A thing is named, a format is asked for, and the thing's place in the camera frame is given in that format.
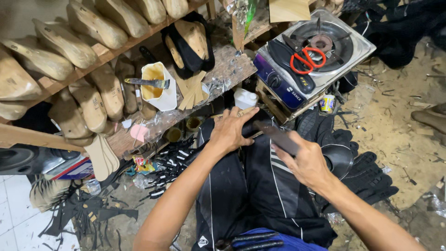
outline tin can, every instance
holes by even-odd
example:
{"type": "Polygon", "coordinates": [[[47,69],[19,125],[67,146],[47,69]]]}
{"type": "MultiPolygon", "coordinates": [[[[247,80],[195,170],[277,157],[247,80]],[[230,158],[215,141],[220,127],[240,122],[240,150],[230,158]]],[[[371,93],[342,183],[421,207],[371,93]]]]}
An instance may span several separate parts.
{"type": "Polygon", "coordinates": [[[335,97],[333,95],[325,95],[319,101],[319,107],[323,112],[332,112],[335,104],[335,97]]]}

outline red scissors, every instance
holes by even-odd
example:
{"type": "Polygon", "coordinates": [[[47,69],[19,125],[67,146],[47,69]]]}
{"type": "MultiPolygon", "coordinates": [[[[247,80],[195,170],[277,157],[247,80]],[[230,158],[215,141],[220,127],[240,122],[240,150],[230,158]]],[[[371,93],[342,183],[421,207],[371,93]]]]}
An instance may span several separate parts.
{"type": "Polygon", "coordinates": [[[313,47],[305,47],[302,48],[302,46],[297,46],[297,44],[294,42],[293,39],[290,39],[289,37],[282,35],[283,40],[285,41],[285,43],[291,47],[296,53],[294,53],[294,55],[291,55],[291,60],[289,62],[289,66],[291,67],[291,69],[298,73],[298,74],[309,74],[310,72],[313,71],[314,68],[321,68],[322,66],[325,65],[326,62],[326,57],[325,54],[318,48],[313,48],[313,47]],[[308,55],[308,51],[313,51],[313,52],[317,52],[322,56],[322,63],[321,64],[315,64],[313,62],[313,60],[311,59],[310,55],[308,55]],[[299,56],[299,52],[303,52],[303,54],[305,55],[306,59],[303,59],[301,56],[299,56]],[[302,63],[304,63],[309,70],[307,71],[299,71],[298,69],[296,69],[294,67],[294,58],[297,58],[299,61],[301,61],[302,63]]]}

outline white plastic container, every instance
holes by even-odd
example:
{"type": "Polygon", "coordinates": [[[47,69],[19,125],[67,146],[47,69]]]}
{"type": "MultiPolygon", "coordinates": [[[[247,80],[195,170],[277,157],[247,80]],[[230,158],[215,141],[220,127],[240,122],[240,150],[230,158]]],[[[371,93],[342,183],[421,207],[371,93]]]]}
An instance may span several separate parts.
{"type": "Polygon", "coordinates": [[[234,93],[235,106],[238,106],[240,109],[246,109],[250,107],[254,107],[257,105],[257,101],[259,100],[259,96],[257,94],[248,92],[245,89],[237,88],[234,93]]]}
{"type": "Polygon", "coordinates": [[[148,85],[141,85],[142,99],[158,108],[160,111],[169,111],[177,107],[177,82],[164,67],[163,63],[156,62],[148,64],[141,69],[142,79],[170,80],[168,89],[154,88],[148,85]]]}

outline glue brush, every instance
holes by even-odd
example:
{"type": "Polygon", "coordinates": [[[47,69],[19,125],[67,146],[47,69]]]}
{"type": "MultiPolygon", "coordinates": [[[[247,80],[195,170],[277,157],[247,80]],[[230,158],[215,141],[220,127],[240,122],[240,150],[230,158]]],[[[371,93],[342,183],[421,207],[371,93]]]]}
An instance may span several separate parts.
{"type": "Polygon", "coordinates": [[[144,80],[144,79],[135,79],[135,78],[130,78],[130,79],[124,79],[124,82],[128,83],[128,84],[140,84],[140,85],[150,85],[156,88],[161,88],[161,89],[168,89],[170,86],[170,80],[159,80],[159,79],[155,79],[155,80],[144,80]]]}

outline left hand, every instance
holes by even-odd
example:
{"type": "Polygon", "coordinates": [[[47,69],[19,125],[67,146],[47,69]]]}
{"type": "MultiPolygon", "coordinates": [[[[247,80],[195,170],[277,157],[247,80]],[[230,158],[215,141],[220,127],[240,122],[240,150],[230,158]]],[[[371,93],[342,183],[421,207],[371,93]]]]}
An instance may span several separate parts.
{"type": "Polygon", "coordinates": [[[259,108],[256,107],[241,117],[237,116],[239,111],[240,108],[234,106],[230,112],[229,109],[224,110],[223,117],[214,118],[215,126],[206,146],[215,147],[224,156],[241,146],[254,143],[253,139],[242,136],[242,127],[259,111],[259,108]]]}

